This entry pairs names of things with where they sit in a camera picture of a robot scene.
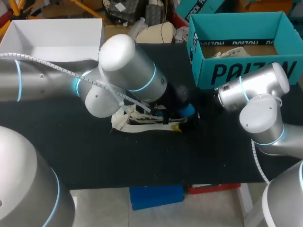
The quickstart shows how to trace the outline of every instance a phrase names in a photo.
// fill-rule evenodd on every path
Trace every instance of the floor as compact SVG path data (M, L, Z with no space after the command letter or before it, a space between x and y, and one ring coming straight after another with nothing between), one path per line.
M265 184L249 184L253 202ZM235 190L186 194L183 202L133 211L128 188L73 190L77 197L74 227L243 227Z

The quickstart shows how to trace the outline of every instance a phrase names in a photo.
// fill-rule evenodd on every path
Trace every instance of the shoe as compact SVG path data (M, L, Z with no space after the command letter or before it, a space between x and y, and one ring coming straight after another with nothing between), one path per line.
M136 105L126 106L128 114L124 108L120 108L112 115L112 127L119 131L138 133L149 130L180 131L178 124L186 119L170 119L168 124L163 124L163 117L151 114L140 113Z

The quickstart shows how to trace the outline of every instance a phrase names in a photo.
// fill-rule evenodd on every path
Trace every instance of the white cardboard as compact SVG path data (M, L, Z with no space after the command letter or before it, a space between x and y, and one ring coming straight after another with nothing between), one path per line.
M120 2L118 4L115 5L115 7L120 11L122 12L123 10L125 10L125 6Z
M23 53L53 62L97 61L103 42L102 19L14 20L0 53Z

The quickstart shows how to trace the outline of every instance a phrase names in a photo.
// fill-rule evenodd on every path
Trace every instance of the teal cardboard box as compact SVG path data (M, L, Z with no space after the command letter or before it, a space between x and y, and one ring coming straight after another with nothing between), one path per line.
M299 18L290 18L290 21L294 25L294 28L299 33L301 38L303 38L303 17Z
M176 12L189 22L190 16L198 13L215 13L224 0L182 0Z
M206 58L204 48L245 46L275 54L233 58ZM222 13L192 15L187 51L196 85L208 89L240 75L278 62L289 83L297 83L303 73L303 40L283 12Z

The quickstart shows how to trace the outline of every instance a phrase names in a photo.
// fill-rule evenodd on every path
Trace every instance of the black table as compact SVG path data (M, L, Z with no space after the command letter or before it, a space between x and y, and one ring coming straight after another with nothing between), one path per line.
M170 81L195 87L184 44L142 47ZM284 121L303 124L299 86L282 100ZM93 117L79 98L0 103L0 110L0 125L28 138L69 189L263 181L239 113L220 115L206 135L184 135L110 133L110 118ZM268 179L298 161L258 157Z

